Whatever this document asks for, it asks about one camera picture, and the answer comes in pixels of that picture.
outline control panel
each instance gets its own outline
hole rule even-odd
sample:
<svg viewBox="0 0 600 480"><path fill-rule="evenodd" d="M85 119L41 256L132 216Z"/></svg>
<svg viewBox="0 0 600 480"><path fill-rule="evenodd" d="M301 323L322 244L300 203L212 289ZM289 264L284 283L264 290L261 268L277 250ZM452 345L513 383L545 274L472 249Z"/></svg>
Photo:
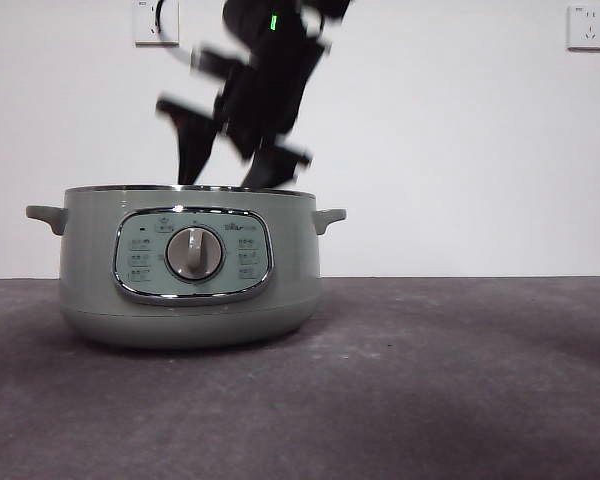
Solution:
<svg viewBox="0 0 600 480"><path fill-rule="evenodd" d="M253 296L273 270L267 226L244 210L140 210L118 229L113 273L130 299L156 305L229 303Z"/></svg>

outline electric hot pot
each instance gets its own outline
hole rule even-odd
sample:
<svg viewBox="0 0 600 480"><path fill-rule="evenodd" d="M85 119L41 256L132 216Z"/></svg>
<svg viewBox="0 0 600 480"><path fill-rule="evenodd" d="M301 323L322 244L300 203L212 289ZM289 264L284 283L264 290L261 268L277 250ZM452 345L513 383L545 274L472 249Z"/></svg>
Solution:
<svg viewBox="0 0 600 480"><path fill-rule="evenodd" d="M320 296L318 235L345 210L313 195L100 186L29 206L62 236L60 305L81 335L139 348L250 342L294 330Z"/></svg>

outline power cord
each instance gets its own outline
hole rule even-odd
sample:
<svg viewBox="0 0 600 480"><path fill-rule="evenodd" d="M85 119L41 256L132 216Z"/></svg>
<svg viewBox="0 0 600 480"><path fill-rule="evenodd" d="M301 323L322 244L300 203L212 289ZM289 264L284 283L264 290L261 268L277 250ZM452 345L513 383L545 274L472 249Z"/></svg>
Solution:
<svg viewBox="0 0 600 480"><path fill-rule="evenodd" d="M162 26L160 24L160 17L162 15L162 5L164 4L164 0L158 0L156 4L156 31L158 32L158 37L165 44L167 44L167 52L178 60L180 63L187 65L190 69L194 69L196 67L196 53L195 50L191 50L191 53L187 52L183 48L180 48L176 45L168 45L169 39L164 36L164 32L162 31Z"/></svg>

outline electrical socket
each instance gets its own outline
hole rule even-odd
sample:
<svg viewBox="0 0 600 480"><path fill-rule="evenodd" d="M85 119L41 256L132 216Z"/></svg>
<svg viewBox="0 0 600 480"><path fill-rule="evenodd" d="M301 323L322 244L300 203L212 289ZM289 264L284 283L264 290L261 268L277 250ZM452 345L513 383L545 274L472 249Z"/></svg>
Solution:
<svg viewBox="0 0 600 480"><path fill-rule="evenodd" d="M160 12L161 34L156 25L158 0L133 0L133 34L136 45L178 45L180 4L164 0Z"/></svg>
<svg viewBox="0 0 600 480"><path fill-rule="evenodd" d="M568 17L567 48L600 50L600 5L572 5Z"/></svg>

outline concrete floor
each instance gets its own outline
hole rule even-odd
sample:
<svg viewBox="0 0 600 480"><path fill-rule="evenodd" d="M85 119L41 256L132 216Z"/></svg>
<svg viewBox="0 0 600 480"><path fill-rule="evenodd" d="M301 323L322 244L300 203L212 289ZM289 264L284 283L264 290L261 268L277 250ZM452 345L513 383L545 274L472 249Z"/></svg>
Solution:
<svg viewBox="0 0 600 480"><path fill-rule="evenodd" d="M0 280L0 480L600 479L600 278L329 279L295 334L77 338Z"/></svg>

